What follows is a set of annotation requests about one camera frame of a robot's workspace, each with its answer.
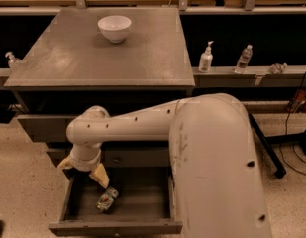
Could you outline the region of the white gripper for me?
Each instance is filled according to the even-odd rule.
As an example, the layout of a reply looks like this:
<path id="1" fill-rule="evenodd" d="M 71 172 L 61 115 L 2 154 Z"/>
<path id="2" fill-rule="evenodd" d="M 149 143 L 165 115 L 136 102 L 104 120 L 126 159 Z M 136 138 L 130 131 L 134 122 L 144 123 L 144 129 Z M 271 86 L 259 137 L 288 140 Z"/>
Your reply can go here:
<path id="1" fill-rule="evenodd" d="M 89 176 L 94 181 L 98 182 L 103 188 L 107 188 L 110 180 L 104 165 L 100 163 L 100 159 L 101 149 L 99 144 L 91 146 L 74 144 L 69 157 L 63 159 L 57 167 L 61 170 L 69 170 L 75 167 L 77 170 L 82 172 L 91 171 Z"/>

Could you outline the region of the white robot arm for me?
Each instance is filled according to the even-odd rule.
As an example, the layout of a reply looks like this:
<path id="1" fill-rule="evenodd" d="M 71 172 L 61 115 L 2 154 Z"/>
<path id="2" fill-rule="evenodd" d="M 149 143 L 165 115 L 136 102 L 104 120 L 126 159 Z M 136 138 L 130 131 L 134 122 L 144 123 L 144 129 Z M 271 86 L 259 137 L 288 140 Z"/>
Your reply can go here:
<path id="1" fill-rule="evenodd" d="M 100 147 L 166 141 L 184 238 L 272 238 L 254 136 L 244 105 L 229 94 L 185 98 L 111 116 L 93 106 L 66 129 L 63 169 L 109 184 Z"/>

